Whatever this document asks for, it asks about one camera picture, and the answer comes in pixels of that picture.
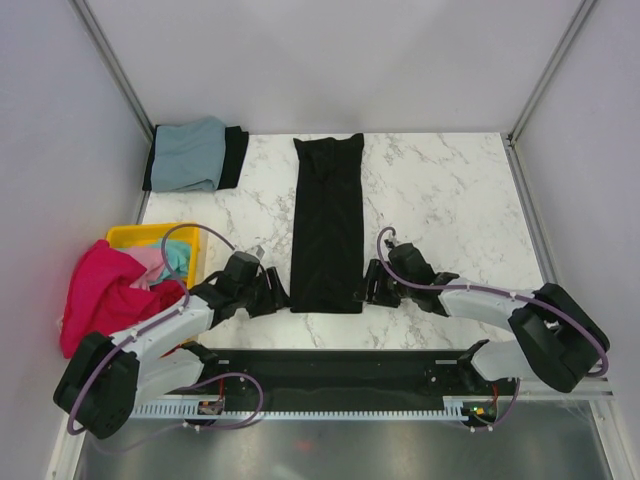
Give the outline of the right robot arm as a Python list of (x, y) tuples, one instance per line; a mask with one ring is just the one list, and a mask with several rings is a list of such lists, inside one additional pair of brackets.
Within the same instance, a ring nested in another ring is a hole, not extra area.
[(479, 340), (457, 358), (459, 384), (469, 393), (500, 380), (531, 378), (570, 393), (609, 368), (609, 339), (560, 285), (505, 290), (436, 272), (411, 243), (379, 245), (354, 298), (389, 308), (409, 299), (424, 312), (511, 333), (510, 341)]

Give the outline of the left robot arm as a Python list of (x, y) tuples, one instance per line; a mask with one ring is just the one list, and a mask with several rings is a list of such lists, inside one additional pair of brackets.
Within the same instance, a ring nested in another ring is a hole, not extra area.
[(197, 337), (239, 310), (255, 318), (290, 305), (276, 268), (235, 252), (223, 270), (159, 314), (111, 335), (86, 335), (53, 396), (69, 416), (68, 433), (106, 439), (144, 403), (174, 391), (211, 392), (220, 360)]

